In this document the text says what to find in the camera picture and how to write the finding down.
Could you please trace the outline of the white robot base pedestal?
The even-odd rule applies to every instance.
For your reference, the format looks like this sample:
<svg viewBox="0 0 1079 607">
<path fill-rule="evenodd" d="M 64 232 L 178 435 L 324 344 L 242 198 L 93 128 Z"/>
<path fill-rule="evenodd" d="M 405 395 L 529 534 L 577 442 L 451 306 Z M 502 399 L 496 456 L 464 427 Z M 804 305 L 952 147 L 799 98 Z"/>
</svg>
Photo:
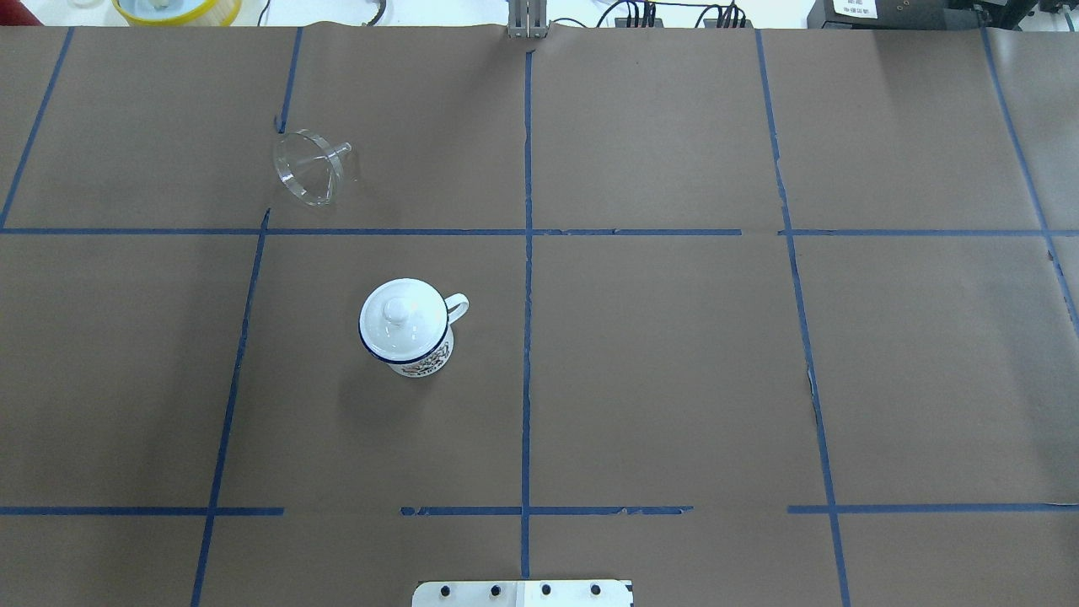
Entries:
<svg viewBox="0 0 1079 607">
<path fill-rule="evenodd" d="M 631 581 L 548 579 L 429 581 L 413 592 L 412 606 L 633 606 Z"/>
</svg>

